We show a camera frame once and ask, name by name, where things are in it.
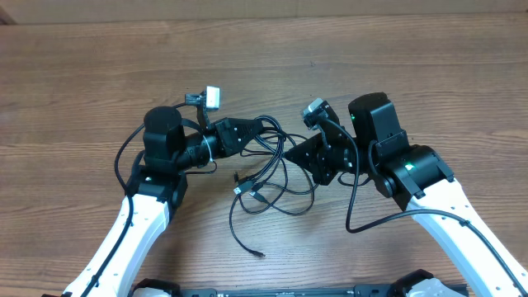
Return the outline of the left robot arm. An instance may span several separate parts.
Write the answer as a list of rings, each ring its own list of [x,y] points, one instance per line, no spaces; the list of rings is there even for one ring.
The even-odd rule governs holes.
[[[129,179],[120,178],[125,197],[120,212],[82,273],[64,296],[178,296],[179,285],[146,278],[137,281],[150,248],[172,222],[188,187],[188,174],[240,153],[263,130],[260,120],[223,118],[211,125],[182,117],[179,106],[148,111],[144,150]]]

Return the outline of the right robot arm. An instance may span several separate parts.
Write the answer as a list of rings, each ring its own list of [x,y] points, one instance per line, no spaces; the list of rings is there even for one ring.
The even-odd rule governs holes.
[[[440,154],[409,143],[387,95],[357,97],[348,110],[354,134],[341,126],[326,101],[313,101],[301,116],[318,133],[285,155],[321,186],[339,172],[365,174],[382,196],[400,208],[397,214],[357,228],[347,226],[346,231],[360,233],[410,217],[436,240],[477,296],[525,296],[526,269],[480,218]]]

